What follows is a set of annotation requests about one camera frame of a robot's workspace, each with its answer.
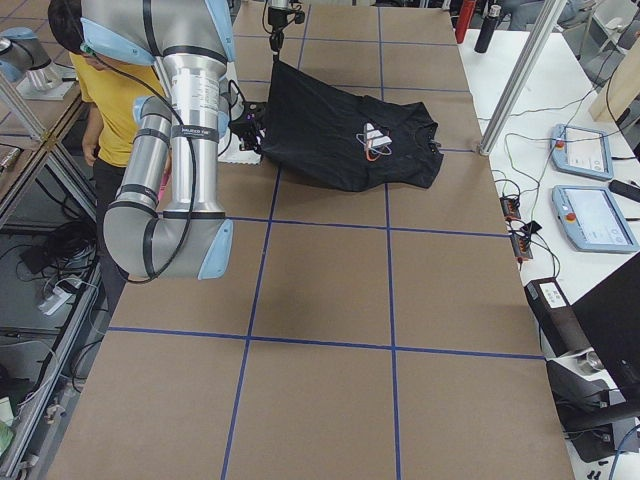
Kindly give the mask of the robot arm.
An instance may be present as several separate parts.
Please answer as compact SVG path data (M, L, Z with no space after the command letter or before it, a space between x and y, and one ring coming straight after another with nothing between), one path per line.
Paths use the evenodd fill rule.
M303 24L306 13L300 1L289 0L268 0L263 10L263 28L268 34L273 59L277 61L284 44L286 28L292 24Z
M235 46L225 1L84 1L84 42L107 61L160 64L164 94L135 100L131 157L104 219L109 254L133 277L219 278L233 223L217 201L218 144L246 142L234 99Z

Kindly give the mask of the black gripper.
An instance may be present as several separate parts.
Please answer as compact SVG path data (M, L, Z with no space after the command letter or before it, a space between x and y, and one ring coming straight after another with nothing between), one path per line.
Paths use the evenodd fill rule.
M267 8L267 23L270 26L269 42L273 62L280 57L280 48L284 42L284 30L290 24L302 24L305 21L305 12L301 8Z
M262 152L266 112L266 102L238 99L231 106L228 127L230 132L238 138L241 151Z

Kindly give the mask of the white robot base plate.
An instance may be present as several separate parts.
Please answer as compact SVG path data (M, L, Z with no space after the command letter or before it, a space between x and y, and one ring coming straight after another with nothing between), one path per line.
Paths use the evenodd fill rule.
M261 155L253 150L240 150L237 145L232 144L218 156L218 161L226 164L258 165Z

